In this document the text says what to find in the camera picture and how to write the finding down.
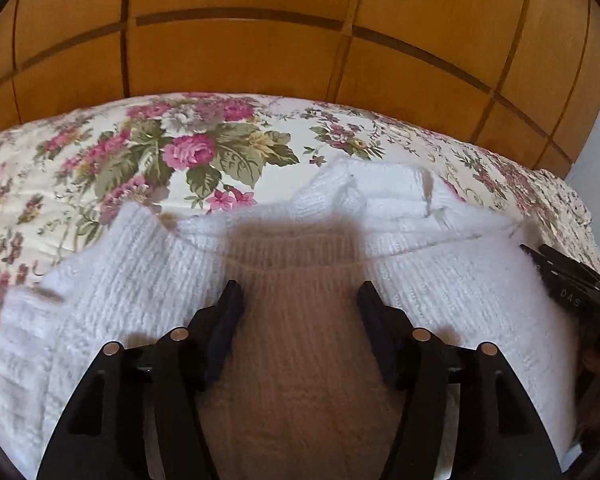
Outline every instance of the wooden headboard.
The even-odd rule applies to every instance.
[[[565,176],[600,109],[594,0],[9,0],[0,130],[126,96],[367,108]]]

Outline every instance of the ribbed knit fabric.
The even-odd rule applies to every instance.
[[[220,477],[377,478],[404,394],[382,384],[354,302],[372,280],[385,303],[445,342],[495,342],[562,454],[574,430],[576,336],[518,248],[523,231],[427,171],[349,159],[290,202],[170,227],[125,205],[39,288],[8,292],[0,443],[33,479],[103,343],[153,342],[232,279],[246,312],[220,381],[198,402]]]

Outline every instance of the floral pattern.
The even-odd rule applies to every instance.
[[[340,156],[439,174],[469,203],[531,218],[600,272],[580,198],[547,171],[381,114],[257,95],[186,92],[75,110],[0,133],[0,306],[93,244],[128,201],[173,217],[286,200]]]

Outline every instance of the white sweater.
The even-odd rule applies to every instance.
[[[170,227],[125,205],[39,288],[8,292],[0,443],[33,479],[103,343],[153,342],[233,279],[246,312],[221,379],[198,400],[220,477],[377,478],[404,393],[382,384],[354,302],[372,280],[385,303],[445,342],[496,343],[562,454],[574,431],[576,336],[518,248],[522,237],[428,171],[349,159],[287,203]],[[451,450],[446,442],[441,478]]]

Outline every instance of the round rivet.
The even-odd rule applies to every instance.
[[[498,353],[498,347],[493,343],[482,343],[480,345],[480,350],[486,355],[496,355]]]
[[[426,328],[417,328],[413,332],[411,332],[411,335],[413,335],[414,339],[417,339],[418,341],[422,342],[431,339],[431,332],[429,332],[429,330],[427,330]]]
[[[111,343],[107,343],[102,348],[102,352],[104,355],[113,355],[113,354],[117,353],[118,350],[120,350],[120,345],[118,343],[116,343],[115,341],[112,341]]]
[[[174,341],[183,341],[189,337],[189,330],[186,328],[176,328],[171,331],[171,339]]]

